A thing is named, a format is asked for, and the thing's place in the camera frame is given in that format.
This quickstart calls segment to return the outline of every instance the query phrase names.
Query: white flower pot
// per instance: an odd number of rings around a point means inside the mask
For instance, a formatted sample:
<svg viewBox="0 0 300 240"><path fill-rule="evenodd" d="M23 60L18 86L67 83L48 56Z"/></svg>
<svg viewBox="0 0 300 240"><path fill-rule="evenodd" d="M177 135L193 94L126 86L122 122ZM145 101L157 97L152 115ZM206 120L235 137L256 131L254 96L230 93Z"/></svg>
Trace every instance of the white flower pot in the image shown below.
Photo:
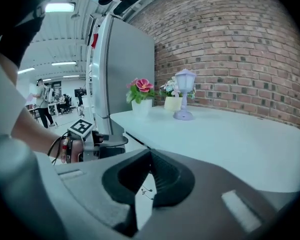
<svg viewBox="0 0 300 240"><path fill-rule="evenodd" d="M152 99L143 99L140 104L134 99L131 103L133 114L137 118L145 118L152 107Z"/></svg>
<svg viewBox="0 0 300 240"><path fill-rule="evenodd" d="M165 97L164 109L179 111L181 109L182 97Z"/></svg>

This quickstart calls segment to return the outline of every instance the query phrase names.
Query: pink flower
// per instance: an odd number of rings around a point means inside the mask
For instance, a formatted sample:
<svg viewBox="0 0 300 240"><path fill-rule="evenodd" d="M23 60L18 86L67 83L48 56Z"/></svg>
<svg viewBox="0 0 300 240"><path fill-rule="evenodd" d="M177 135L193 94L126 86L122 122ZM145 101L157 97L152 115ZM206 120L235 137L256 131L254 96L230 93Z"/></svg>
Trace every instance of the pink flower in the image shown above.
<svg viewBox="0 0 300 240"><path fill-rule="evenodd" d="M137 82L138 78L134 79L131 83L127 84L126 87L130 88L131 86L134 86Z"/></svg>
<svg viewBox="0 0 300 240"><path fill-rule="evenodd" d="M154 87L153 84L149 83L149 81L145 78L138 79L136 81L136 86L139 88L140 92L147 93Z"/></svg>

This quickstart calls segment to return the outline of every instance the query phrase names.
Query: pant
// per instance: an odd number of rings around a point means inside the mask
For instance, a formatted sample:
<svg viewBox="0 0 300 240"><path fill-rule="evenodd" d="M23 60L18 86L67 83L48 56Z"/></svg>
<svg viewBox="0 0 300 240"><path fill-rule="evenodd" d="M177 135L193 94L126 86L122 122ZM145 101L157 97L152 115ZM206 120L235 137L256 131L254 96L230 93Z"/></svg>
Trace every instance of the pant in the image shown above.
<svg viewBox="0 0 300 240"><path fill-rule="evenodd" d="M61 113L61 109L67 108L66 104L57 104L56 108L58 109L58 112Z"/></svg>
<svg viewBox="0 0 300 240"><path fill-rule="evenodd" d="M54 121L52 119L52 116L49 114L49 110L48 110L47 107L46 108L39 108L38 111L39 111L39 115L40 115L41 121L43 123L43 126L45 128L48 128L48 122L47 122L46 117L49 119L50 124L54 123Z"/></svg>

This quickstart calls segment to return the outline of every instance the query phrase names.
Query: lamp base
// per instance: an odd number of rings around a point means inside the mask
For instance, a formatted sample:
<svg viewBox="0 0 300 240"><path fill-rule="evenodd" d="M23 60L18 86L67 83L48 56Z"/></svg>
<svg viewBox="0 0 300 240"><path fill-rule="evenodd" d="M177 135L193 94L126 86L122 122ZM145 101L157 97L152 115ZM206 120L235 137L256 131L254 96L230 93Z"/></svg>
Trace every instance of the lamp base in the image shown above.
<svg viewBox="0 0 300 240"><path fill-rule="evenodd" d="M180 111L174 112L173 118L178 119L178 120L189 121L189 120L193 120L194 116L189 111L180 110Z"/></svg>

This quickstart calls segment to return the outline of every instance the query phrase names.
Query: lamp shade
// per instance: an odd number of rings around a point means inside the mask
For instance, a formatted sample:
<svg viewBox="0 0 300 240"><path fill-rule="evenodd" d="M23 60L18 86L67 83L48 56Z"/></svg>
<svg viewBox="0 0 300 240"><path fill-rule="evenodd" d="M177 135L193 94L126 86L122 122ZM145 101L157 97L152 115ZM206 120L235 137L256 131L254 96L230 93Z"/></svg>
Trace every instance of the lamp shade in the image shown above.
<svg viewBox="0 0 300 240"><path fill-rule="evenodd" d="M192 73L188 69L183 69L179 73L175 74L176 81L180 92L191 92L194 88L196 74Z"/></svg>

